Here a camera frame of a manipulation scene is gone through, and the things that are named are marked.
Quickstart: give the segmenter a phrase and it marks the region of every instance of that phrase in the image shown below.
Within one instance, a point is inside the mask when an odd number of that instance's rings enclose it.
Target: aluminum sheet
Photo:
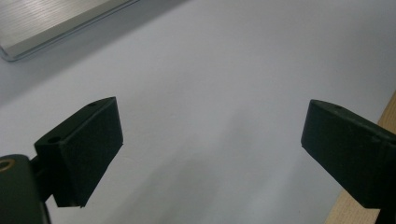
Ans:
[[[0,51],[16,60],[136,0],[2,0]]]

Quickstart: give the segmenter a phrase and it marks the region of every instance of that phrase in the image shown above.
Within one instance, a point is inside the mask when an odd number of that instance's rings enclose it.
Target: white table surface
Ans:
[[[54,224],[322,223],[340,190],[301,147],[309,100],[376,122],[396,87],[392,0],[142,0],[0,62],[0,153],[117,96],[124,146]]]

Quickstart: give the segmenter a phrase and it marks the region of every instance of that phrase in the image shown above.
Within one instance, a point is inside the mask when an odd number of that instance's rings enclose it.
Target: black plastic part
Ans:
[[[23,155],[0,158],[0,223],[48,224],[50,217],[36,188],[29,159]]]
[[[35,143],[60,207],[85,206],[122,146],[115,97],[80,109]]]
[[[312,100],[302,144],[365,208],[395,205],[395,134],[339,105]]]
[[[35,182],[37,183],[37,190],[41,201],[45,202],[53,192],[50,171],[38,157],[34,157],[30,161],[30,164],[32,165],[33,173],[35,174]]]
[[[375,224],[395,224],[395,208],[384,208],[379,212]]]

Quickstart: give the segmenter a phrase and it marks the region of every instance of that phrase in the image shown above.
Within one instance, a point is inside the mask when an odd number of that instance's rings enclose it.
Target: wooden board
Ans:
[[[396,133],[396,92],[393,93],[378,125]],[[374,224],[378,214],[379,209],[363,208],[343,189],[325,224]]]

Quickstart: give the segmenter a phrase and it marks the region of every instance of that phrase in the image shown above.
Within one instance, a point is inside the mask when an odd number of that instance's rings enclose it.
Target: screw hole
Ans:
[[[61,137],[59,137],[59,136],[56,136],[56,137],[51,137],[50,139],[49,139],[49,143],[57,143],[57,142],[59,142],[61,140]]]
[[[0,161],[0,172],[6,171],[14,165],[15,161],[12,159],[6,159]]]

